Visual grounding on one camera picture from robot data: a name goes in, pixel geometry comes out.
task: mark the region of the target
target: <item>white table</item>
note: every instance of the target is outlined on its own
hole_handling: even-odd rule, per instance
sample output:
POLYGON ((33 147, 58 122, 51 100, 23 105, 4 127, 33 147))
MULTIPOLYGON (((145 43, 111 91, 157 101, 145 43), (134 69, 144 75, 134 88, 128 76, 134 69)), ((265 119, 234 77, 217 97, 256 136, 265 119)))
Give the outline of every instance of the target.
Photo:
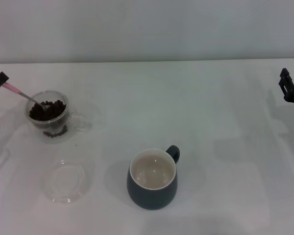
POLYGON ((65 93, 92 123, 60 144, 31 135, 25 100, 0 89, 0 235, 294 235, 294 104, 278 86, 294 59, 0 65, 26 94, 65 93), (158 211, 126 190, 140 150, 181 150, 174 200, 158 211), (44 170, 92 169, 72 204, 42 193, 44 170))

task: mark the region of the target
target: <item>dark gray mug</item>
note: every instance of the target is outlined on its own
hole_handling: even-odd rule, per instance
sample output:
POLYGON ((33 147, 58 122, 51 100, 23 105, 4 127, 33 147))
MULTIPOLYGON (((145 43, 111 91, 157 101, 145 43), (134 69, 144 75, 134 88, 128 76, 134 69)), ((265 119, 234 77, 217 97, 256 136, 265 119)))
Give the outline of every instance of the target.
POLYGON ((147 210, 165 207, 177 191, 178 147, 167 151, 146 149, 132 159, 127 173, 127 191, 133 202, 147 210))

